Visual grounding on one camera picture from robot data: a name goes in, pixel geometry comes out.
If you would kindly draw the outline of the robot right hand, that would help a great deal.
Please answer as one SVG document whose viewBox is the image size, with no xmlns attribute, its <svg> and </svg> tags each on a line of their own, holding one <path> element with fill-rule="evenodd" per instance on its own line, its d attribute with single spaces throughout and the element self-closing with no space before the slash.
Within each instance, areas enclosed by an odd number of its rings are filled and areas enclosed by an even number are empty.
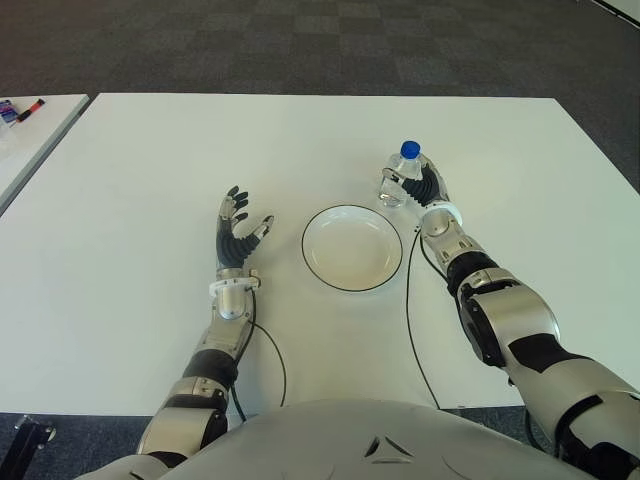
<svg viewBox="0 0 640 480">
<path fill-rule="evenodd" d="M 446 185 L 433 162 L 419 154 L 409 160 L 399 157 L 382 170 L 385 181 L 395 186 L 395 198 L 411 198 L 422 207 L 435 201 L 449 201 Z"/>
</svg>

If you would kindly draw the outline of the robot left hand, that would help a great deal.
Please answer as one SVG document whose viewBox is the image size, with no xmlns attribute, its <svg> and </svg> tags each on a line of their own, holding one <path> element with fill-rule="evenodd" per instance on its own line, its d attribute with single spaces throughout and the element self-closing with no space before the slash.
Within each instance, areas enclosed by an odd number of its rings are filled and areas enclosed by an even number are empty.
<svg viewBox="0 0 640 480">
<path fill-rule="evenodd" d="M 230 188 L 221 201 L 215 237 L 219 270 L 242 269 L 246 260 L 273 228 L 275 216 L 267 215 L 246 234 L 238 235 L 238 225 L 249 218 L 246 211 L 248 205 L 249 193 L 242 191 L 238 185 Z"/>
</svg>

